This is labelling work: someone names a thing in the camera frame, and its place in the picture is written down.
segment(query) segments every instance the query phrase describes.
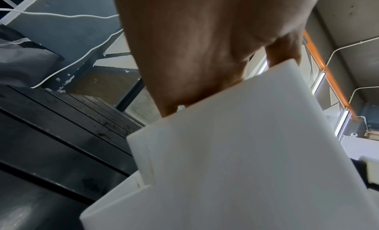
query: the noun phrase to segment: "ceiling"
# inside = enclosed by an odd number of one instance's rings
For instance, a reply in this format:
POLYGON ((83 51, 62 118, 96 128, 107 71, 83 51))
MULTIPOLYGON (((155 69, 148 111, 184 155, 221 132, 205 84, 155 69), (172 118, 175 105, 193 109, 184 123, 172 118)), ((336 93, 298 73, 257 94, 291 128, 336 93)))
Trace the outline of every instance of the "ceiling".
MULTIPOLYGON (((316 8, 337 48, 379 36, 379 0, 319 0, 316 8)), ((379 85, 379 40, 339 52, 357 87, 379 85)), ((362 94, 379 105, 379 88, 362 94)))

